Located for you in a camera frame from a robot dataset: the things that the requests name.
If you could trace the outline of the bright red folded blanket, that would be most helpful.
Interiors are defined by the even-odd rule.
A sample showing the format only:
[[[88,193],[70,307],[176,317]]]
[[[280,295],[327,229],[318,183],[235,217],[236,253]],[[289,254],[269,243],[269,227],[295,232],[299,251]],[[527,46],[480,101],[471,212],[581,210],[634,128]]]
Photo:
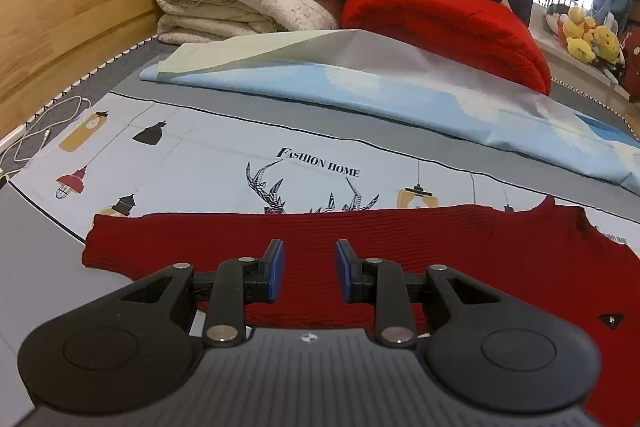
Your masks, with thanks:
[[[528,27],[491,0],[346,0],[345,29],[417,46],[547,95],[551,72]]]

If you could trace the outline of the yellow plush toy pile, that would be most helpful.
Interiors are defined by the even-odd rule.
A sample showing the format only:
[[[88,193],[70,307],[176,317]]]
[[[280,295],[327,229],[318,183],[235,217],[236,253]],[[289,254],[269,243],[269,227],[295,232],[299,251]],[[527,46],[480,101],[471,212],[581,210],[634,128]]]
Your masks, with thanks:
[[[620,40],[611,28],[599,25],[579,5],[552,4],[544,22],[560,45],[578,62],[599,69],[619,80],[625,72]]]

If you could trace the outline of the printed deer bed sheet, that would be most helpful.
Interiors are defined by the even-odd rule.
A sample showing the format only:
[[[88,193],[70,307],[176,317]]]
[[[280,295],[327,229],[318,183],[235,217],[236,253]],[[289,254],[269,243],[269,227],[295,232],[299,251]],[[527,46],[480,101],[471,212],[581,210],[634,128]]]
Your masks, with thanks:
[[[9,184],[84,239],[98,213],[344,211],[537,206],[586,210],[613,241],[639,244],[639,203],[610,184],[518,154],[374,120],[381,139],[266,124],[110,93],[32,154]]]

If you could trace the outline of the dark red knit sweater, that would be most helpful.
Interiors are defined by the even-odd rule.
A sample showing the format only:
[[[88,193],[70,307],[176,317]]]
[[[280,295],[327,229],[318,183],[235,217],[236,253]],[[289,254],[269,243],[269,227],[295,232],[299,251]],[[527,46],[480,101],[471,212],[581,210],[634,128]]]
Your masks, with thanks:
[[[639,421],[639,260],[600,233],[582,208],[552,198],[525,211],[464,205],[297,215],[159,213],[98,216],[82,261],[139,280],[176,262],[198,272],[284,245],[279,299],[253,305],[248,323],[278,329],[367,327],[372,312],[344,303],[334,265],[341,239],[361,257],[420,273],[441,263],[583,329],[601,374],[588,411],[608,426]]]

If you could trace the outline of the light blue folded sheet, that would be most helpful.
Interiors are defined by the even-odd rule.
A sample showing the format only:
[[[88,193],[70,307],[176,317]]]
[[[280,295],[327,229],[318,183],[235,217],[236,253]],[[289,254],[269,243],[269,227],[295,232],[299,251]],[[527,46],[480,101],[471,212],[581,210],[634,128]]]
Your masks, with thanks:
[[[363,30],[186,43],[143,81],[350,110],[639,191],[639,143],[520,84]]]

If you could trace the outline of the wooden headboard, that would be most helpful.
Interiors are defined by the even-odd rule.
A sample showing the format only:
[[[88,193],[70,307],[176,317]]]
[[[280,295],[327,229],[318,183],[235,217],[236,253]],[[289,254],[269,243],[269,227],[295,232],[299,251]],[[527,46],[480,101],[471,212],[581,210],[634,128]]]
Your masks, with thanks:
[[[159,17],[155,0],[1,0],[1,132],[154,35]]]

